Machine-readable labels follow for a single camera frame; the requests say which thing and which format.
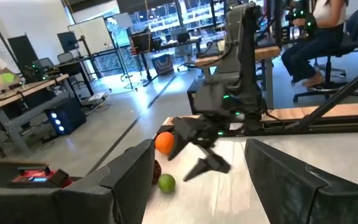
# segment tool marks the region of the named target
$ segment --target desk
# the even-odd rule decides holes
[[[84,83],[86,85],[86,88],[88,89],[89,93],[91,96],[94,95],[92,86],[89,79],[89,76],[87,76],[87,73],[85,72],[86,69],[84,68],[82,62],[84,62],[85,60],[90,60],[91,57],[85,56],[82,58],[75,58],[74,61],[70,61],[70,62],[66,62],[66,63],[61,63],[60,65],[56,65],[54,66],[55,68],[58,68],[59,71],[63,74],[71,74],[72,72],[77,72],[78,70],[81,73],[82,78],[84,79]]]
[[[290,119],[301,119],[304,116],[311,114],[318,106],[306,106],[301,108],[284,108],[269,110],[269,114],[284,121]],[[324,118],[337,117],[337,116],[357,116],[358,115],[358,103],[348,103],[342,105],[336,105],[333,109],[324,114]],[[199,118],[200,115],[187,115],[188,118]],[[162,125],[173,125],[173,117],[167,118]],[[274,121],[273,118],[262,115],[262,121]]]
[[[277,46],[274,47],[264,47],[260,49],[255,49],[255,59],[261,60],[262,63],[265,64],[266,73],[264,77],[264,86],[266,88],[266,103],[269,109],[273,109],[273,63],[272,59],[274,57],[278,57],[280,55],[280,48]],[[213,66],[219,65],[221,62],[217,61],[216,63],[212,63],[216,61],[219,57],[206,57],[197,59],[195,65],[197,67],[201,67],[203,69],[204,75],[206,78],[210,75],[209,68]]]
[[[58,77],[56,80],[58,82],[63,82],[66,89],[70,92],[70,95],[74,96],[74,91],[70,88],[69,83],[67,82],[67,78],[68,75],[62,75]],[[16,88],[15,90],[7,91],[5,93],[0,94],[0,123],[4,126],[7,134],[11,137],[16,147],[26,154],[30,153],[30,149],[25,143],[24,137],[26,135],[30,135],[30,133],[22,134],[20,126],[29,122],[32,118],[38,116],[39,114],[43,113],[46,109],[62,101],[65,98],[65,96],[63,96],[64,94],[59,94],[53,99],[39,106],[36,106],[35,108],[32,108],[31,110],[26,111],[22,115],[13,119],[9,119],[7,117],[2,107],[14,101],[20,100],[22,96],[31,95],[37,91],[43,90],[54,84],[55,84],[55,80],[35,82],[35,83],[27,84],[23,88],[19,87]]]
[[[358,105],[338,105],[330,116],[358,112]],[[312,108],[294,108],[297,118]],[[309,134],[296,136],[264,136],[257,138],[266,144],[297,157],[312,166],[338,175],[358,184],[358,133]],[[269,224],[265,211],[249,177],[244,159],[247,138],[221,138],[214,151],[232,165],[228,174],[207,172],[188,182],[182,179],[205,155],[194,145],[187,145],[179,155],[168,162],[167,157],[155,152],[163,174],[171,174],[177,182],[171,195],[154,188],[146,206],[143,224]]]
[[[201,49],[200,49],[200,43],[201,43],[201,38],[202,37],[198,37],[197,40],[191,40],[191,41],[188,41],[186,43],[183,43],[183,44],[170,44],[170,45],[163,45],[161,46],[161,48],[159,48],[158,50],[154,50],[153,52],[156,52],[156,51],[159,51],[159,50],[167,50],[167,49],[170,49],[170,48],[175,48],[175,47],[181,47],[181,46],[185,46],[185,45],[189,45],[189,44],[196,44],[196,48],[197,48],[197,52],[201,52]],[[144,67],[145,67],[145,70],[146,70],[146,74],[147,74],[147,83],[144,83],[143,86],[147,86],[150,82],[152,82],[154,80],[154,78],[156,78],[157,76],[153,77],[151,76],[150,74],[150,71],[149,71],[149,66],[147,65],[147,60],[146,60],[146,57],[144,54],[146,54],[148,52],[137,52],[135,55],[140,55],[140,57],[142,58],[142,62],[144,64]]]

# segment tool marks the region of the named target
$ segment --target black panel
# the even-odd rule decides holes
[[[75,50],[77,48],[77,39],[74,32],[63,32],[57,34],[60,44],[63,47],[65,53]]]
[[[245,157],[271,224],[358,223],[357,184],[255,139],[247,140]]]
[[[8,38],[7,41],[18,61],[20,70],[25,66],[31,66],[33,61],[38,60],[37,54],[32,48],[30,40],[26,35]]]

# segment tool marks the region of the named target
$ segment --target green object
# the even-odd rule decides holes
[[[171,193],[175,190],[175,179],[170,174],[162,174],[158,178],[158,187],[164,193]]]
[[[305,19],[305,31],[309,34],[309,37],[312,37],[314,31],[317,28],[316,18],[310,14]]]
[[[2,79],[7,83],[12,83],[15,80],[15,75],[12,73],[3,73],[1,74]]]

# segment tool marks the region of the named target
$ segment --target woman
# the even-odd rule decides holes
[[[303,86],[311,87],[324,82],[319,71],[315,71],[309,60],[324,53],[326,49],[338,47],[343,38],[343,25],[349,0],[316,0],[313,16],[317,28],[312,41],[295,44],[282,55],[284,66],[293,77],[293,82],[306,79]],[[295,26],[304,26],[305,19],[295,19]]]

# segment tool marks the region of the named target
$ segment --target wooden board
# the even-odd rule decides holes
[[[62,80],[65,80],[66,78],[68,78],[67,74],[58,77],[56,80],[60,82]],[[42,90],[54,84],[55,84],[55,80],[35,82],[25,85],[24,88],[19,87],[14,90],[8,91],[6,93],[0,94],[0,99],[5,99],[0,101],[0,107],[5,106],[8,103],[12,103],[13,101],[21,99],[22,96],[20,94],[17,94],[18,91],[20,91],[23,94],[23,96],[28,96],[30,94],[35,93],[36,91]]]
[[[271,59],[271,58],[279,56],[280,52],[281,52],[281,50],[277,46],[256,49],[255,50],[255,59],[256,60]],[[211,62],[217,60],[218,58],[219,58],[218,56],[199,58],[196,60],[195,65],[197,67],[202,67],[204,64],[211,63]],[[207,65],[207,67],[216,66],[218,64],[219,64],[219,62],[216,62],[216,63],[210,64],[210,65]]]
[[[302,108],[285,108],[270,110],[269,114],[280,119],[301,119],[304,116],[312,113],[318,106],[307,106]],[[357,116],[358,115],[358,103],[336,105],[333,109],[328,111],[323,117],[335,117],[335,116]],[[199,115],[189,115],[184,117],[198,118]],[[173,117],[167,118],[162,125],[172,125]],[[271,121],[273,118],[269,118],[265,114],[262,117],[262,121]]]

